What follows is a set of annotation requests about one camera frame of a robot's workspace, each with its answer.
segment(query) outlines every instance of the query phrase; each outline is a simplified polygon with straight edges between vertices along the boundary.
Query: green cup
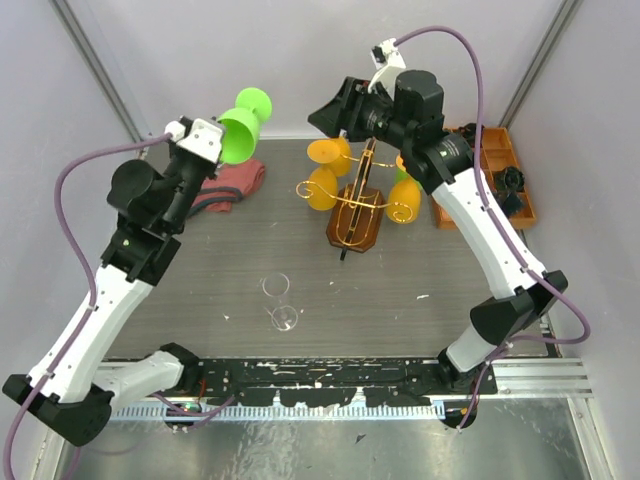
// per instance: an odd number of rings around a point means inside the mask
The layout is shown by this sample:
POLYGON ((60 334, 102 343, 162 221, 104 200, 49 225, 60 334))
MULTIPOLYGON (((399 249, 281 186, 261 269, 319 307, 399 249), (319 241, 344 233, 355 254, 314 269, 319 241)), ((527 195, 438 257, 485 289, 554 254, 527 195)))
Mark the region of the green cup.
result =
POLYGON ((222 139, 223 163, 237 165, 247 161, 256 149, 262 124, 271 117, 271 100, 259 88, 245 88, 236 97, 236 106, 218 121, 226 128, 222 139))

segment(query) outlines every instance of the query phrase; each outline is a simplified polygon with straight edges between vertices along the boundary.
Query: orange tray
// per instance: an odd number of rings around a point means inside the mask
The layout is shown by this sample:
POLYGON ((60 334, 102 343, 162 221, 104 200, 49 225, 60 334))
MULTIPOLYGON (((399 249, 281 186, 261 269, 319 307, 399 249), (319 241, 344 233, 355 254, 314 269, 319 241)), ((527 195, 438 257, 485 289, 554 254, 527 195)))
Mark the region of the orange tray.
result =
MULTIPOLYGON (((495 183, 493 181, 493 175, 495 173, 501 172, 508 166, 520 168, 506 128, 485 127, 482 133, 480 165, 487 177, 487 183, 489 187, 491 187, 491 191, 495 190, 495 183)), ((535 225, 537 218, 526 186, 524 187, 524 192, 518 193, 518 196, 522 200, 522 203, 524 203, 524 208, 512 216, 509 221, 511 225, 513 225, 513 228, 516 229, 531 228, 535 225)), ((436 226, 446 230, 456 229, 456 224, 449 214, 445 212, 433 198, 431 202, 435 214, 436 226)))

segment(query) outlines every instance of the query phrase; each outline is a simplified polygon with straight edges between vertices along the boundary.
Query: white bracket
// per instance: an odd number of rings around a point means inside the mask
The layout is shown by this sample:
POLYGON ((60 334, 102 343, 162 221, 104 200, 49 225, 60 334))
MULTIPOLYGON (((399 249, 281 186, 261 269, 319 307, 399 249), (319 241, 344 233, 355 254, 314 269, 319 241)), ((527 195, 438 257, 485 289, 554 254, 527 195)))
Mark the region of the white bracket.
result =
POLYGON ((390 95, 393 95, 396 77, 407 68, 402 55, 400 55, 398 48, 394 45, 395 41, 395 38, 390 38, 378 45, 378 48, 380 48, 382 55, 385 58, 384 62, 379 62, 373 52, 371 52, 371 58, 373 59, 373 63, 378 71, 371 79, 371 82, 369 82, 369 87, 367 89, 369 93, 373 91, 373 87, 376 83, 381 83, 387 92, 389 92, 390 95))
POLYGON ((189 135, 185 137, 186 127, 174 120, 166 126, 164 132, 170 133, 171 140, 180 148, 211 163, 218 163, 222 152, 222 137, 225 133, 222 125, 196 118, 191 125, 189 135))

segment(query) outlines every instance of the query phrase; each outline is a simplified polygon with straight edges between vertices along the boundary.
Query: metal frame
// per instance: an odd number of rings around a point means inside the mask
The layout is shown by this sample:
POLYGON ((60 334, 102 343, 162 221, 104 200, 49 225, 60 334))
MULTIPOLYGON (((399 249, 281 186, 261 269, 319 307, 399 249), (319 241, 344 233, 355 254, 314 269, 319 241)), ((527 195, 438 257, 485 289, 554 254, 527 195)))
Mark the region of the metal frame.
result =
POLYGON ((133 94, 127 87, 126 81, 120 78, 121 81, 115 82, 115 78, 118 78, 118 76, 121 77, 121 74, 113 74, 119 71, 117 62, 112 60, 110 55, 107 55, 107 48, 101 48, 100 54, 98 54, 94 46, 95 42, 92 43, 85 32, 83 24, 87 23, 94 24, 96 27, 92 29, 94 33, 100 32, 97 22, 94 19, 91 21, 93 15, 90 7, 84 4, 84 2, 78 2, 79 6, 71 7, 68 0, 49 0, 49 3, 66 28, 71 41, 78 48, 80 55, 85 60, 87 67, 96 79, 96 82, 98 82, 100 89, 118 116, 118 119, 122 122, 129 136, 131 136, 131 139, 134 142, 139 142, 151 135, 147 122, 137 108, 133 94), (78 20, 79 12, 82 13, 82 24, 78 20), (106 68, 107 64, 110 67, 111 75, 106 68))
POLYGON ((549 28, 540 42, 538 50, 533 56, 533 60, 531 60, 526 73, 522 77, 520 85, 518 85, 513 97, 511 97, 511 101, 502 116, 502 120, 500 120, 501 127, 509 128, 513 123, 513 120, 526 100, 531 87, 540 76, 544 66, 549 61, 554 48, 560 41, 561 35, 569 26, 571 19, 580 5, 582 5, 582 0, 563 0, 555 17, 551 21, 551 25, 549 25, 549 28))

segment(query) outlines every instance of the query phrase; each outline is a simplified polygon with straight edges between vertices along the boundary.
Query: table surface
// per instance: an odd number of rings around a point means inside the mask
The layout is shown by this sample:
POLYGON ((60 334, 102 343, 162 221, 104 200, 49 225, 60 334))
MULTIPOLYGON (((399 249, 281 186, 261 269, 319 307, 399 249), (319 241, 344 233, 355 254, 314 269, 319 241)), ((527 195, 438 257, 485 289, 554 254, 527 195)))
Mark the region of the table surface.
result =
MULTIPOLYGON (((109 351, 137 358, 177 342, 201 357, 435 356, 469 325, 469 310, 490 296, 486 279, 458 231, 435 227, 423 196, 418 220, 383 218, 376 245, 364 254, 329 245, 330 212, 296 195, 316 164, 308 140, 266 140, 255 158, 266 165, 262 188, 231 213, 203 212, 188 221, 169 270, 136 310, 109 351), (262 280, 290 279, 296 326, 274 328, 262 280)), ((359 155, 354 147, 354 156, 359 155)), ((167 163, 166 145, 149 161, 167 163)), ((395 153, 379 145, 375 161, 395 153)), ((353 179, 355 169, 339 179, 353 179)), ((374 167, 370 186, 383 195, 394 170, 374 167)), ((517 353, 545 353, 539 344, 517 353)))

